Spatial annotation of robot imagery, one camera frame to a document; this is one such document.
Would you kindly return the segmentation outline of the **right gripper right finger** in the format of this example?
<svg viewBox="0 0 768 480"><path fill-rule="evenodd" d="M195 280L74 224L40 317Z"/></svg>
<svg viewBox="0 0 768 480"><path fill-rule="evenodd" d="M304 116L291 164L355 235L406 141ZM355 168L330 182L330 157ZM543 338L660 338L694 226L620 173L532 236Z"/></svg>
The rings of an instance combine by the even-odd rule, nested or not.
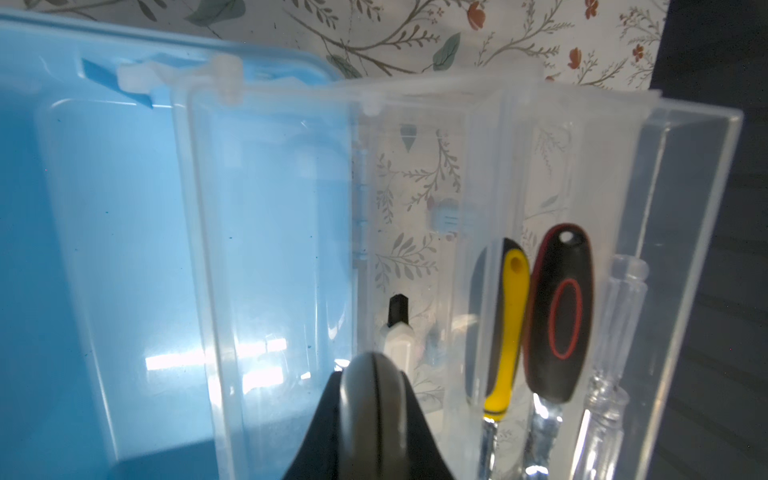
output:
<svg viewBox="0 0 768 480"><path fill-rule="evenodd" d="M408 476L410 480L454 480L432 435L407 375L402 372L407 414Z"/></svg>

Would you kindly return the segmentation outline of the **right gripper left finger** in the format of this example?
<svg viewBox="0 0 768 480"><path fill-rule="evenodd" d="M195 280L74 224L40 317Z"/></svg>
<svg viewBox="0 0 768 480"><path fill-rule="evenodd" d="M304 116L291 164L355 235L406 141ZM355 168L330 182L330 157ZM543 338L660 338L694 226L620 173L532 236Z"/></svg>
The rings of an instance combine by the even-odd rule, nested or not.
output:
<svg viewBox="0 0 768 480"><path fill-rule="evenodd" d="M336 480L342 373L328 379L304 440L284 480Z"/></svg>

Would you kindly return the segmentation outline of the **teal utility knife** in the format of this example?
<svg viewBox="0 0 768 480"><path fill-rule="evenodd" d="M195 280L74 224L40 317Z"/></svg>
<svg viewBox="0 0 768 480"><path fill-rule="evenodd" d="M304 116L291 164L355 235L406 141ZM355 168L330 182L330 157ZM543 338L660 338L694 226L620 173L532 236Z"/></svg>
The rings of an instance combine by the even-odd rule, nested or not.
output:
<svg viewBox="0 0 768 480"><path fill-rule="evenodd" d="M384 354L365 352L341 376L338 477L406 479L408 473L404 377Z"/></svg>

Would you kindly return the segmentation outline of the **clear handled screwdriver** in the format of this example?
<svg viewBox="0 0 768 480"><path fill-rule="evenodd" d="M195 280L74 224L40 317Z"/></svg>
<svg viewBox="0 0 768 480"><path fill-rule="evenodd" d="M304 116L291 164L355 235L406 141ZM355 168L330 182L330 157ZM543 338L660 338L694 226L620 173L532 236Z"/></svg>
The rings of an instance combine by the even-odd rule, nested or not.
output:
<svg viewBox="0 0 768 480"><path fill-rule="evenodd" d="M571 466L573 479L614 477L629 403L620 381L647 293L648 273L647 263L636 256L613 257Z"/></svg>

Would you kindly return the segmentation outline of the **yellow black screwdriver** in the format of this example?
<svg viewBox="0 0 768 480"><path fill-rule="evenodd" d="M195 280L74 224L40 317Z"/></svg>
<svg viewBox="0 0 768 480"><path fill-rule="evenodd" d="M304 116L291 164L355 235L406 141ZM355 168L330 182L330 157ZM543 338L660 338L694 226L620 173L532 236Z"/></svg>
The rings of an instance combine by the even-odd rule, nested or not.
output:
<svg viewBox="0 0 768 480"><path fill-rule="evenodd" d="M493 339L483 405L478 477L489 479L496 461L498 427L509 409L530 288L529 262L522 247L505 238L494 308Z"/></svg>

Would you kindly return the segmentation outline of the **blue plastic tool box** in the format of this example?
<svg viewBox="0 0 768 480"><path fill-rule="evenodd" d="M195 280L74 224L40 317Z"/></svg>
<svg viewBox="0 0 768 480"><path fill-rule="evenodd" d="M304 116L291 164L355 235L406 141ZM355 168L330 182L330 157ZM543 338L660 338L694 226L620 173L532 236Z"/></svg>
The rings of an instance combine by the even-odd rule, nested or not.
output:
<svg viewBox="0 0 768 480"><path fill-rule="evenodd" d="M1 475L280 479L409 299L408 376L480 479L502 243L580 226L594 303L649 267L614 477L646 476L741 112L632 90L645 9L537 1L5 1Z"/></svg>

